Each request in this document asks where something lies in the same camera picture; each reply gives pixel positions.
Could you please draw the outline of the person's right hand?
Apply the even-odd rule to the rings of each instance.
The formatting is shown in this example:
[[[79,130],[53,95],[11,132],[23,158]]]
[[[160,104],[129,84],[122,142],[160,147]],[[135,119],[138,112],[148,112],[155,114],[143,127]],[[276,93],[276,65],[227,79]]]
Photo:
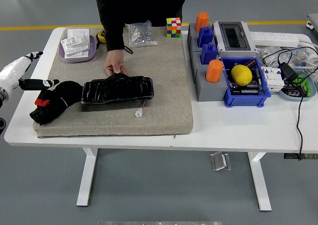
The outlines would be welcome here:
[[[104,69],[107,76],[123,73],[127,75],[127,70],[124,66],[124,50],[112,50],[107,52]]]

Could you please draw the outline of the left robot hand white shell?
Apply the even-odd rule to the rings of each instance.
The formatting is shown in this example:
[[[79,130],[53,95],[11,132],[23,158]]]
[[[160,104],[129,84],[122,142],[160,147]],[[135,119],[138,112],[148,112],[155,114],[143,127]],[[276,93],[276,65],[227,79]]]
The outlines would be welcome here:
[[[39,58],[43,52],[31,52],[11,62],[0,72],[0,99],[10,99],[12,90],[18,86],[22,90],[45,90],[59,83],[58,79],[22,79],[34,59]]]

